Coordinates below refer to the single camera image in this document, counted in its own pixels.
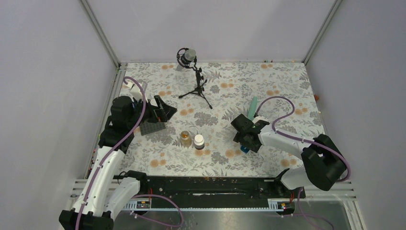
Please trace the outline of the white pill bottle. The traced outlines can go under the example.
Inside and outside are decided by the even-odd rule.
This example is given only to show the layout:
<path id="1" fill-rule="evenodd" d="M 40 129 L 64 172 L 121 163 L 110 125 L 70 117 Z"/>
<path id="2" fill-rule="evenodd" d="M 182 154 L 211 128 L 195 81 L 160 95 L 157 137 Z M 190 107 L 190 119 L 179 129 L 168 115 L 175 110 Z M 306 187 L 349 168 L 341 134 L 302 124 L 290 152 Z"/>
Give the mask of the white pill bottle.
<path id="1" fill-rule="evenodd" d="M 202 150 L 205 147 L 205 140 L 201 134 L 197 134 L 194 136 L 193 145 L 197 150 Z"/>

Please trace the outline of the teal pill organizer box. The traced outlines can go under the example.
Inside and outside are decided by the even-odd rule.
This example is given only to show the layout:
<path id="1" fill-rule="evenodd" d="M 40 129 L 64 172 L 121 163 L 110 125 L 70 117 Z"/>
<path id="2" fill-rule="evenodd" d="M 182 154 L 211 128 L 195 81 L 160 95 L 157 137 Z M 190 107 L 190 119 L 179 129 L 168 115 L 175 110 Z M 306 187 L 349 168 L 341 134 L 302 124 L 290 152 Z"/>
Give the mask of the teal pill organizer box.
<path id="1" fill-rule="evenodd" d="M 250 152 L 250 149 L 244 146 L 240 146 L 240 150 L 245 154 L 248 154 Z"/>

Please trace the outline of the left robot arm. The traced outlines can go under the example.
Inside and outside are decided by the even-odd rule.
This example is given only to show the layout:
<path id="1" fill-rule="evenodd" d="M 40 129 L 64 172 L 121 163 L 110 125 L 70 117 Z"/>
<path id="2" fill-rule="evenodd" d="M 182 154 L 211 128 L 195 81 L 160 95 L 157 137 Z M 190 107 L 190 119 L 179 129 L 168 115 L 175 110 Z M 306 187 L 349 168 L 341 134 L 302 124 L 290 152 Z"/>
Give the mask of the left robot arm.
<path id="1" fill-rule="evenodd" d="M 116 97 L 111 105 L 101 133 L 95 164 L 89 178 L 71 210 L 62 210 L 59 223 L 65 230 L 111 230 L 118 213 L 133 195 L 142 197 L 148 192 L 146 174 L 129 172 L 110 197 L 107 192 L 114 172 L 134 139 L 134 130 L 143 122 L 168 122 L 177 109 L 154 97 L 148 99 L 129 96 Z"/>

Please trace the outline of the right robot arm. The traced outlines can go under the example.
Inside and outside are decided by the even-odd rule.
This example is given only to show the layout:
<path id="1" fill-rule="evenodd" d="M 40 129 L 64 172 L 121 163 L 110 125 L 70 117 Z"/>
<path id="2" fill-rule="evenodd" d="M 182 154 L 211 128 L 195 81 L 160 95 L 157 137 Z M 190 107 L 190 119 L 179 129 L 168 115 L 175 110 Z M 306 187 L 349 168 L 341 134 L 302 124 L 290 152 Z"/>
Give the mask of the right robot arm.
<path id="1" fill-rule="evenodd" d="M 275 123 L 260 116 L 250 120 L 243 114 L 237 116 L 231 126 L 237 132 L 233 141 L 245 151 L 257 153 L 262 146 L 271 146 L 291 153 L 303 162 L 301 167 L 287 169 L 277 176 L 274 190 L 278 196 L 287 197 L 294 189 L 309 185 L 328 191 L 336 182 L 344 180 L 344 173 L 350 173 L 348 162 L 327 135 L 306 138 L 283 132 Z"/>

